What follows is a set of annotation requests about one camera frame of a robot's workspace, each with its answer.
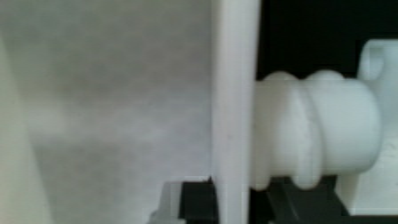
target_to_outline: white divider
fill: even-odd
[[[246,223],[259,0],[214,0],[213,180],[220,224]]]

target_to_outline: white rubber bellows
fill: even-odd
[[[380,115],[365,85],[333,71],[307,80],[275,72],[255,85],[250,186],[289,176],[301,189],[321,175],[364,171],[380,146]]]

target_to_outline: white plastic panel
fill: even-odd
[[[54,224],[143,224],[163,183],[209,176],[209,10],[209,0],[1,0]]]
[[[360,55],[358,79],[372,91],[381,114],[381,151],[358,175],[337,181],[337,194],[353,215],[398,215],[398,41],[371,40]]]
[[[220,224],[245,224],[259,1],[214,1],[213,158]]]

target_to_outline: white plastic fitting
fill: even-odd
[[[250,186],[289,176],[316,186],[321,175],[364,171],[380,151],[380,113],[358,80],[317,71],[305,80],[273,73],[255,85]]]

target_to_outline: white plastic part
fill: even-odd
[[[369,86],[381,114],[381,151],[362,174],[340,175],[337,195],[351,215],[398,215],[398,41],[365,43],[358,80]]]
[[[0,114],[0,223],[49,224],[49,208],[1,40]]]
[[[220,224],[246,223],[259,0],[214,2],[213,163]]]
[[[289,176],[316,186],[321,175],[364,171],[380,149],[380,114],[365,85],[332,71],[307,80],[277,72],[255,86],[252,181]]]

